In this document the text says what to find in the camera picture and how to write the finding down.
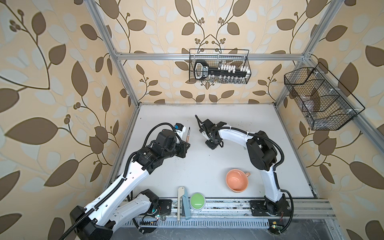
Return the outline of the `orange pen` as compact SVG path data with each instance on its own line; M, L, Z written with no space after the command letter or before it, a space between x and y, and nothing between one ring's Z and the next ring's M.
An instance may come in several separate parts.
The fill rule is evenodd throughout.
M188 128L187 137L186 137L186 143L189 143L190 133L191 133L191 128L189 127L189 128Z

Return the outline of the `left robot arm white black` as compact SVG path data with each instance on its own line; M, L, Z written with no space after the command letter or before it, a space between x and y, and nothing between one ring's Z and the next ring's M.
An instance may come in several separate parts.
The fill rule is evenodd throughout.
M156 211L159 198L151 190L124 201L164 160L185 158L191 146L182 139L186 127L180 123L165 125L168 128L159 132L155 140L149 141L149 137L156 127L149 131L142 148L130 154L123 173L102 194L85 207L77 206L71 211L72 226L60 236L61 240L72 232L81 240L109 240L128 221Z

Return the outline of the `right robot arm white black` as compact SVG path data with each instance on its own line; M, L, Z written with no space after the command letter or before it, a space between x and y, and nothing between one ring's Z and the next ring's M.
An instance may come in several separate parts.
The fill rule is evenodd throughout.
M289 205L286 195L287 190L280 188L276 168L280 166L285 155L282 148L263 131L250 133L238 128L227 126L224 122L218 124L210 120L201 121L195 116L200 133L207 139L206 145L214 150L218 146L224 146L224 140L237 143L248 151L251 164L260 171L265 187L265 203L260 207L271 216L277 216L284 211L292 211L294 208Z

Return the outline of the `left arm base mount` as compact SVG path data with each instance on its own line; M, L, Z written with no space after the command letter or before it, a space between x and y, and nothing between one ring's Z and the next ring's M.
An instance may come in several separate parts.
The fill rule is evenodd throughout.
M142 215L144 216L169 216L172 211L172 203L171 199L159 199L159 200L148 200L145 203L148 203L148 209L145 210Z

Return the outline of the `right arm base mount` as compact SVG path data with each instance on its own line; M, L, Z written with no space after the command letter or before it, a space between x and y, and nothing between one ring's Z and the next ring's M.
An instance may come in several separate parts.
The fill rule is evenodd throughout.
M251 213L253 217L290 217L292 208L287 200L273 203L265 200L251 200Z

